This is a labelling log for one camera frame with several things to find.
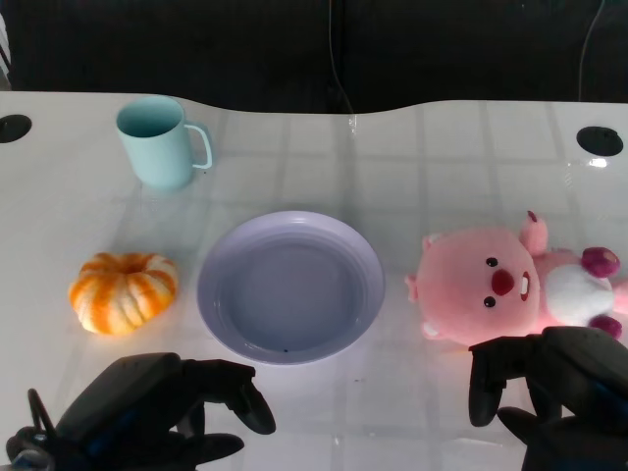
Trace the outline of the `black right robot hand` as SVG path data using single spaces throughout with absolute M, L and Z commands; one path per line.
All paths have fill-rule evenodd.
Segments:
M 499 421 L 525 470 L 627 467 L 627 348 L 594 328 L 550 327 L 470 347 L 469 419 Z

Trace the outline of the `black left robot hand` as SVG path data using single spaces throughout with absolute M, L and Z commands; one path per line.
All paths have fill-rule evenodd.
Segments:
M 195 470 L 244 447 L 205 430 L 205 406 L 224 404 L 252 432 L 276 422 L 254 368 L 175 353 L 127 356 L 107 367 L 53 423 L 36 390 L 33 423 L 6 442 L 8 470 Z

